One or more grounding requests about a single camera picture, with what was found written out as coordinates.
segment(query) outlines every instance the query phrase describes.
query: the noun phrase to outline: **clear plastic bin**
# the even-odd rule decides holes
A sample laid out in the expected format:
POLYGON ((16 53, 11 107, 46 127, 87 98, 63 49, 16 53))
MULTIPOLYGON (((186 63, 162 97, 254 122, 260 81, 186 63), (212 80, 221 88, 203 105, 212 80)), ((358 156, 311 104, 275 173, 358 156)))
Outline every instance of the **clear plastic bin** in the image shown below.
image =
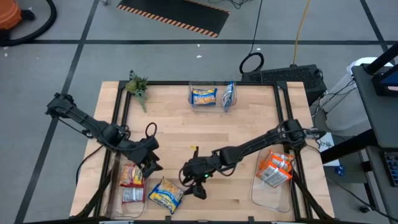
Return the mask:
POLYGON ((191 108, 193 111, 197 112, 229 112, 233 110, 233 106, 237 102, 237 96, 236 96, 236 82, 203 82, 203 81, 190 81, 189 86, 188 86, 188 103, 191 105, 191 108), (222 103, 222 98, 225 92, 225 89, 229 84, 233 85, 233 95, 232 95, 232 102, 231 105, 229 106, 228 110, 226 111, 224 109, 223 103, 222 103), (211 88, 217 88, 216 92, 216 105, 194 105, 192 103, 192 91, 193 89, 202 89, 202 90, 207 90, 211 88))
POLYGON ((113 192, 114 196, 113 197, 108 197, 108 202, 106 206, 103 208, 104 209, 104 214, 108 218, 112 219, 131 219, 131 218, 137 218, 139 217, 145 208, 145 205, 147 203, 148 197, 147 197, 147 182, 144 184, 144 187, 146 188, 144 191, 144 202, 128 202, 128 203, 122 203, 122 198, 123 198, 123 190, 124 187, 120 186, 120 177, 122 176, 122 171, 123 167, 125 164, 132 164, 131 161, 129 161, 125 156, 121 155, 119 159, 119 170, 118 170, 118 177, 116 180, 116 187, 113 192))
POLYGON ((290 211, 290 192, 292 179, 285 181, 283 184, 273 188, 256 176, 256 174, 259 172, 260 161, 269 155, 270 149, 272 149, 274 152, 283 152, 283 149, 280 146, 271 146, 259 152, 252 183, 251 200, 256 205, 263 206, 278 212, 287 213, 290 211))

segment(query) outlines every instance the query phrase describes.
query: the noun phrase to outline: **small potted plant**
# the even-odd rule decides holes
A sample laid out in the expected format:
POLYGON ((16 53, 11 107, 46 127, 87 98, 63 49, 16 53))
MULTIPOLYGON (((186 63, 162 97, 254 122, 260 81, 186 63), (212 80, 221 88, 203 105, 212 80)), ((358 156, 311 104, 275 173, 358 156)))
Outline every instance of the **small potted plant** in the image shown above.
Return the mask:
POLYGON ((145 101, 147 100, 147 95, 145 93, 148 84, 147 79, 148 78, 139 77, 135 72, 133 72, 133 70, 130 70, 130 81, 126 84, 126 90, 138 99, 138 102, 145 113, 147 112, 147 108, 145 106, 145 101))

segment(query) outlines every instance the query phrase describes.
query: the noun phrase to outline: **black and orange striped mat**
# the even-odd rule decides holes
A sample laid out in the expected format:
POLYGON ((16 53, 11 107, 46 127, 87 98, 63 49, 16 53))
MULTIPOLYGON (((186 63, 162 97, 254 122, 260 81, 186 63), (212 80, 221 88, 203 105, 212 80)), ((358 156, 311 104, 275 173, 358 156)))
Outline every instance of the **black and orange striped mat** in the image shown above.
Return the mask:
POLYGON ((217 37, 229 12, 191 0, 122 0, 118 9, 217 37))

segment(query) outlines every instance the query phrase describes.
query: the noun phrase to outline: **yellow snack bag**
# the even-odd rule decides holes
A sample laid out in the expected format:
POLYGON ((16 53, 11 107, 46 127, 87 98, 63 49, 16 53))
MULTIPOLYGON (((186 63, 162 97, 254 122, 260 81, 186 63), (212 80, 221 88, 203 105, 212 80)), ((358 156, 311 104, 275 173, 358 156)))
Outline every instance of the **yellow snack bag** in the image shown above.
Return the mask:
POLYGON ((168 180, 162 179, 158 185, 152 190, 148 198, 166 207, 173 214, 175 209, 180 205, 184 191, 168 180))

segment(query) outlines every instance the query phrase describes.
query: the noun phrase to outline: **snack bag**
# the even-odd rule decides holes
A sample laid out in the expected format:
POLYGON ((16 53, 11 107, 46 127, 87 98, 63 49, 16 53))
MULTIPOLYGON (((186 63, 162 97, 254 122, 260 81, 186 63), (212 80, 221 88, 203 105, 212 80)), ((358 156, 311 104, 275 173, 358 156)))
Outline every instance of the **snack bag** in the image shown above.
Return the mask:
POLYGON ((267 161, 263 165, 263 169, 256 174, 261 180, 269 184, 271 187, 277 187, 283 184, 286 180, 290 180, 292 176, 275 164, 267 161))
POLYGON ((144 178, 140 168, 135 164, 125 164, 120 177, 122 187, 144 187, 144 178))
POLYGON ((223 94, 223 97, 221 98, 225 112, 228 112, 229 107, 232 105, 233 93, 234 93, 234 82, 230 82, 229 85, 225 88, 225 92, 223 94))
POLYGON ((145 188, 125 187, 123 189, 122 203, 145 202, 145 188))
POLYGON ((276 165, 276 167, 283 169, 286 172, 290 172, 292 170, 292 165, 290 165, 289 162, 286 162, 285 160, 276 156, 275 154, 269 155, 267 161, 273 163, 274 165, 276 165))
POLYGON ((217 88, 209 90, 193 89, 191 96, 191 104, 199 106, 216 105, 217 88))
POLYGON ((280 157, 281 159, 283 159, 286 162, 292 162, 293 158, 294 158, 293 155, 286 154, 286 153, 273 152, 272 150, 270 150, 269 153, 270 153, 270 156, 275 155, 277 157, 280 157))
POLYGON ((180 205, 184 191, 168 180, 162 179, 159 184, 155 186, 148 198, 166 207, 173 214, 175 209, 180 205))
POLYGON ((292 170, 293 158, 290 154, 270 151, 267 158, 260 162, 256 175, 272 187, 277 187, 292 178, 289 172, 292 170))

